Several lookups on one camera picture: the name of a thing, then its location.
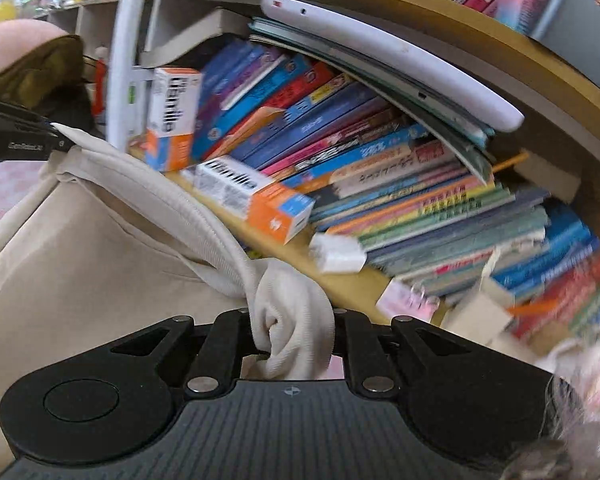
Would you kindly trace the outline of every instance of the white metal post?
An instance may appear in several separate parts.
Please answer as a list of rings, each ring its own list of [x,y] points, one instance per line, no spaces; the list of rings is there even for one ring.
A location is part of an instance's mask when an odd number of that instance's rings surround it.
[[[136,57],[138,28],[144,0],[120,0],[109,58],[107,89],[107,140],[126,151],[129,107],[129,83]]]

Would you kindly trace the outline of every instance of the white tablet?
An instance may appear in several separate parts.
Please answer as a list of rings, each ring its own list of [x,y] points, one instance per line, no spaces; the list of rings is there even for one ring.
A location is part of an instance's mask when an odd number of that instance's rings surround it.
[[[423,82],[495,130],[512,132],[524,120],[515,106],[473,77],[384,30],[296,0],[262,0],[260,5],[269,18],[349,47]]]

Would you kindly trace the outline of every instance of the shelf board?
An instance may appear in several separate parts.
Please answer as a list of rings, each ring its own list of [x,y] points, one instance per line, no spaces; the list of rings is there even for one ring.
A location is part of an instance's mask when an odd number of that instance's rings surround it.
[[[144,158],[142,150],[139,148],[132,148],[130,153],[136,158]],[[376,309],[376,301],[389,283],[389,278],[378,270],[364,267],[357,274],[322,274],[318,272],[314,261],[309,256],[308,246],[312,235],[308,228],[282,245],[197,192],[179,172],[171,171],[165,176],[211,209],[238,240],[261,252],[264,256],[283,260],[305,276],[315,280],[326,292],[333,306],[363,312],[372,323],[389,323],[389,320]]]
[[[600,89],[543,46],[449,0],[305,0],[388,20],[457,47],[544,96],[600,140]]]

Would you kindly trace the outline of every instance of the pink plush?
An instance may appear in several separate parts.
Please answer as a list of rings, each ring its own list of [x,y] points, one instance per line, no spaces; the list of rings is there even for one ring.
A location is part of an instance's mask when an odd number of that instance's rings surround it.
[[[40,20],[0,22],[0,72],[48,41],[67,33]]]

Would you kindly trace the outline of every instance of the silver bolt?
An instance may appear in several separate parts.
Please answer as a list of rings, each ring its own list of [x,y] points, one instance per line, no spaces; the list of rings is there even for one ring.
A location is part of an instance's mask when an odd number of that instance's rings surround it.
[[[362,385],[365,387],[365,390],[381,394],[393,388],[394,382],[389,377],[373,376],[367,377],[362,381]]]
[[[194,377],[187,383],[187,388],[197,394],[206,394],[212,392],[218,387],[218,381],[213,377]]]

